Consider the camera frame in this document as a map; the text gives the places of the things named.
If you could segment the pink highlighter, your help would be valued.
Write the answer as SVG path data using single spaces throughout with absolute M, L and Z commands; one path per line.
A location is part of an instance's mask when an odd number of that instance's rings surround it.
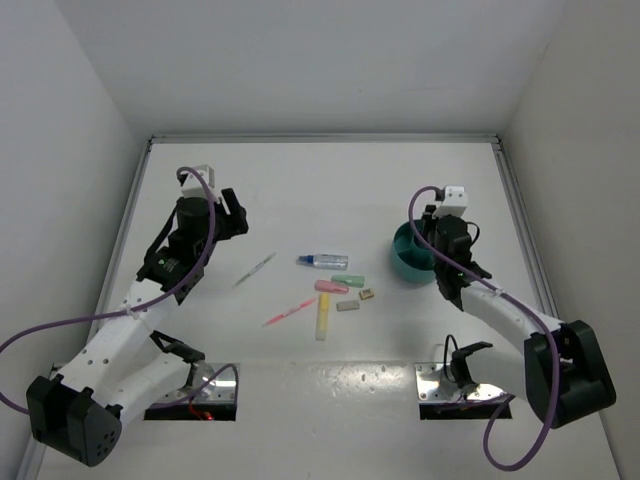
M 321 293 L 339 295 L 344 295 L 349 292 L 349 287 L 347 285 L 328 280 L 317 280 L 314 284 L 314 289 Z

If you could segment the clear blue-capped glue bottle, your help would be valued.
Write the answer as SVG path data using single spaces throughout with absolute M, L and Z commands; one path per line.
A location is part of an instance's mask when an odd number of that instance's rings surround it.
M 343 255 L 312 254 L 300 255 L 297 263 L 316 269 L 343 271 L 348 268 L 349 259 Z

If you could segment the green highlighter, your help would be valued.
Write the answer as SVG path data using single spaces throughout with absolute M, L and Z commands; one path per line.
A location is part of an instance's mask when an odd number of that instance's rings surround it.
M 365 277 L 359 275 L 333 275 L 331 281 L 349 287 L 362 288 L 365 285 Z

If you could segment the teal round organizer container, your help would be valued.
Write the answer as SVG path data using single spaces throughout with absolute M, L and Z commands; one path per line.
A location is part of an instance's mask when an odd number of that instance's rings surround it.
M 435 281 L 434 256 L 416 239 L 408 222 L 393 236 L 390 261 L 395 274 L 405 282 L 427 285 Z

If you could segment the yellow highlighter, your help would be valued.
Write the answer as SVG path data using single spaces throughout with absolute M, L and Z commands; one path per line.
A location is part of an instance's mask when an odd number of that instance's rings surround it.
M 328 332 L 328 315 L 330 307 L 330 296 L 328 293 L 321 293 L 318 298 L 318 308 L 316 315 L 315 339 L 325 341 Z

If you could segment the green thin pen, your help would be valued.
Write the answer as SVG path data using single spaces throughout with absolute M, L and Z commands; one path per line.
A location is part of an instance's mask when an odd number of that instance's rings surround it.
M 263 260 L 261 260 L 258 264 L 253 266 L 247 273 L 245 273 L 239 280 L 237 280 L 233 285 L 233 288 L 236 288 L 237 286 L 241 285 L 246 280 L 248 280 L 250 277 L 255 275 L 260 269 L 262 269 L 267 263 L 269 263 L 276 255 L 277 255 L 277 252 L 275 251 L 267 255 Z

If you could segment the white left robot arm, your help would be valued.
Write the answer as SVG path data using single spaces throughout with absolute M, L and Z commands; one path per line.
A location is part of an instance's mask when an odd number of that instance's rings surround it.
M 107 321 L 52 378 L 26 392 L 34 439 L 94 467 L 123 428 L 154 405 L 171 406 L 176 390 L 196 394 L 204 353 L 159 331 L 203 278 L 215 245 L 247 233 L 246 210 L 233 189 L 221 199 L 181 197 L 123 299 Z

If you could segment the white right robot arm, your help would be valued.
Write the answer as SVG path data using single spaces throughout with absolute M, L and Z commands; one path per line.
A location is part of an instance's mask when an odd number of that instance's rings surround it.
M 518 351 L 497 358 L 480 341 L 454 352 L 450 371 L 467 386 L 482 373 L 496 373 L 497 384 L 527 401 L 552 429 L 613 406 L 617 393 L 595 331 L 585 322 L 545 316 L 491 284 L 491 274 L 472 258 L 474 240 L 463 207 L 429 204 L 416 240 L 434 256 L 441 295 L 458 310 L 483 321 Z

